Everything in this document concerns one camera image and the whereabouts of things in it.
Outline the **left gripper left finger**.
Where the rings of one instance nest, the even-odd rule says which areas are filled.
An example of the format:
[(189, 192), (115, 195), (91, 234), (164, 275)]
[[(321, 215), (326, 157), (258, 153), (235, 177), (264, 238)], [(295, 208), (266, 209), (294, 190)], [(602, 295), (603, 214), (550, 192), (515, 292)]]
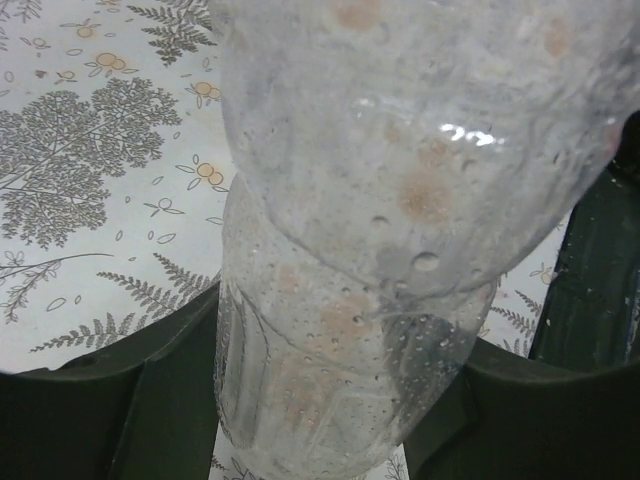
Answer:
[(206, 479), (219, 288), (62, 367), (1, 376), (4, 479)]

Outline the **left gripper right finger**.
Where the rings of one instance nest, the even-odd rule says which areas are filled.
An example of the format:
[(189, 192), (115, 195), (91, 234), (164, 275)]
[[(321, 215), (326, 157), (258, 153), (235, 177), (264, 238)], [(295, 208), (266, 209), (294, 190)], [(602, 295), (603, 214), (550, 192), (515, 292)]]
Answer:
[(636, 479), (639, 364), (574, 372), (479, 340), (404, 450), (412, 479)]

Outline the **clear bottle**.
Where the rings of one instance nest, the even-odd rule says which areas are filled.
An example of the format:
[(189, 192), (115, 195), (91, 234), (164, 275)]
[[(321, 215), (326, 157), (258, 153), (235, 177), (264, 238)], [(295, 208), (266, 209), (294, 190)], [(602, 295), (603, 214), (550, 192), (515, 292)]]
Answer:
[(635, 1), (213, 1), (215, 390), (266, 479), (383, 463), (639, 103)]

